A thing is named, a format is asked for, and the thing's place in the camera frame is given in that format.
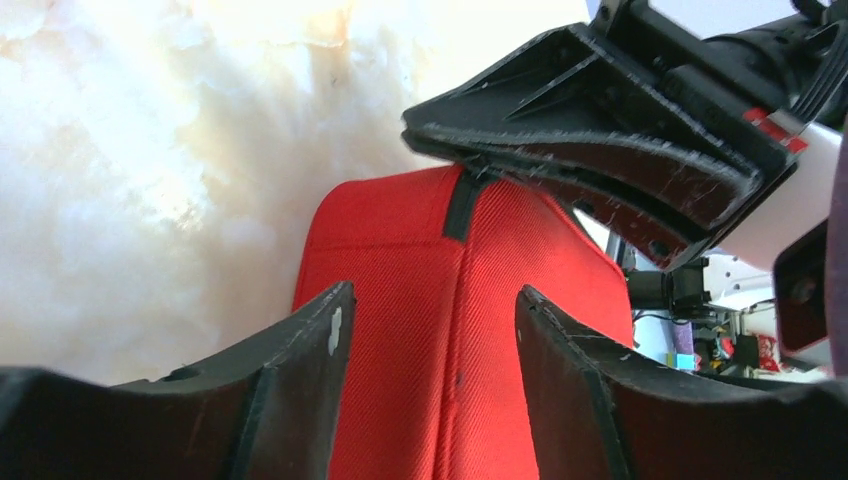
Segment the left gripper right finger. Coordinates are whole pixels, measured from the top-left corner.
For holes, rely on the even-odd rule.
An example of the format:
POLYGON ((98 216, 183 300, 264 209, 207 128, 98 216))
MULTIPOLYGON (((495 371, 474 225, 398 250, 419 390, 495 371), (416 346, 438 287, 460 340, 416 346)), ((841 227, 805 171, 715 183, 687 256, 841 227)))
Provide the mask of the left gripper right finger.
POLYGON ((567 315, 532 287, 517 347, 543 479, 843 479, 847 382, 688 374, 567 315))

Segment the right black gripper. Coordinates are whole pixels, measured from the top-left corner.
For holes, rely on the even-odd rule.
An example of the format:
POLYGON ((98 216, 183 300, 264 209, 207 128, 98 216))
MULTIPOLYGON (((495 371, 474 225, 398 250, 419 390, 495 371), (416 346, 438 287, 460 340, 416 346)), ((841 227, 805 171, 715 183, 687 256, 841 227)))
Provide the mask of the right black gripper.
POLYGON ((603 1, 412 107, 415 152, 575 203, 655 265, 716 246, 794 171, 754 105, 834 127, 847 112, 847 4, 700 40, 647 1, 603 1))

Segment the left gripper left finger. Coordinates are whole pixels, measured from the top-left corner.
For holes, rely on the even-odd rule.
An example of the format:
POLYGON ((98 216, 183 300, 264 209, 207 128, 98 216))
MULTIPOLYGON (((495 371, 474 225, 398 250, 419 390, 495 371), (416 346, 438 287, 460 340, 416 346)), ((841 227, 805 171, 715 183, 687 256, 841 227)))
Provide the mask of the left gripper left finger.
POLYGON ((5 479, 324 479, 355 298, 342 282, 292 316, 155 381, 102 386, 1 371, 5 479))

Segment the red black medicine kit bag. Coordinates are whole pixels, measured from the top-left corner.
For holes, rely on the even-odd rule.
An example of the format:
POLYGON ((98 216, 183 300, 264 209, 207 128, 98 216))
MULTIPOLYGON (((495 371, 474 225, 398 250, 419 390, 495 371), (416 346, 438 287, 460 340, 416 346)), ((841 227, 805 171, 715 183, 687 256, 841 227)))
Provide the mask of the red black medicine kit bag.
POLYGON ((322 201, 294 303, 357 299, 333 479, 534 479, 514 331, 531 285, 625 344, 619 268, 550 196, 457 166, 339 185, 322 201))

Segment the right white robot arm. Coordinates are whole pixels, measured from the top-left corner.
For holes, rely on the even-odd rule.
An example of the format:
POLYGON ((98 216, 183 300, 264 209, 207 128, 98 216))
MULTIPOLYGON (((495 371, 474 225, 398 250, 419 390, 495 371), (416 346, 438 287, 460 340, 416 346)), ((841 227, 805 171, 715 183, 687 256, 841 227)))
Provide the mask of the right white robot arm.
POLYGON ((403 137, 555 195, 660 268, 718 247, 768 269, 828 215, 846 77, 841 1, 706 40, 605 1, 408 109, 403 137))

